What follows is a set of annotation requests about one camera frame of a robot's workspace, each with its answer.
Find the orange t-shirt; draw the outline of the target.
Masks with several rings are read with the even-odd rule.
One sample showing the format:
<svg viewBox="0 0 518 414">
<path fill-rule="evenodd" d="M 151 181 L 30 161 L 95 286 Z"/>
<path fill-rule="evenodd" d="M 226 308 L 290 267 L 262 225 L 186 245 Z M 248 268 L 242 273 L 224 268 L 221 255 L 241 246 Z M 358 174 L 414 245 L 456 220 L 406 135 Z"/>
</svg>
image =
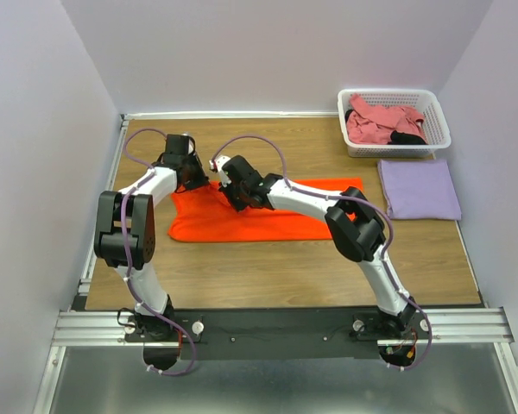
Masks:
<svg viewBox="0 0 518 414">
<path fill-rule="evenodd" d="M 168 235 L 177 242 L 291 242 L 331 238 L 326 224 L 285 210 L 235 211 L 219 182 L 170 195 L 176 209 Z"/>
</svg>

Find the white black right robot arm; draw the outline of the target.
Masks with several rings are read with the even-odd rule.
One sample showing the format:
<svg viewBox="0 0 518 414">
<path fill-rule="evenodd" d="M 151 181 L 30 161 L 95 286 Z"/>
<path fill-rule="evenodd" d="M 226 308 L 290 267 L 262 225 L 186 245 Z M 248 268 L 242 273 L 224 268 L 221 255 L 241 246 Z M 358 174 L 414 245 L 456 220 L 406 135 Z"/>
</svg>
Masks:
<svg viewBox="0 0 518 414">
<path fill-rule="evenodd" d="M 279 174 L 262 176 L 240 155 L 220 155 L 210 161 L 210 168 L 220 177 L 219 190 L 237 211 L 284 210 L 324 223 L 337 251 L 359 265 L 375 294 L 378 315 L 366 329 L 392 338 L 409 331 L 413 299 L 387 255 L 383 220 L 360 190 L 324 191 Z"/>
</svg>

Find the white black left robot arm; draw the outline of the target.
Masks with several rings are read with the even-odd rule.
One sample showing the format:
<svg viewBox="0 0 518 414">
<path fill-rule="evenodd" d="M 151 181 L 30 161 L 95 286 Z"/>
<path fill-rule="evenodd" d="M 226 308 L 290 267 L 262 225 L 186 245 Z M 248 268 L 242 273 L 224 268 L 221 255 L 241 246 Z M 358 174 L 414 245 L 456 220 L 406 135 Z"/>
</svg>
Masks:
<svg viewBox="0 0 518 414">
<path fill-rule="evenodd" d="M 116 270 L 132 296 L 135 316 L 156 341 L 168 339 L 173 330 L 184 330 L 174 321 L 169 294 L 161 287 L 152 264 L 155 253 L 155 207 L 177 192 L 192 191 L 209 184 L 196 143 L 188 134 L 165 134 L 159 129 L 142 132 L 160 134 L 165 148 L 158 159 L 139 160 L 123 145 L 127 158 L 146 167 L 133 184 L 119 191 L 103 191 L 98 197 L 94 254 Z"/>
</svg>

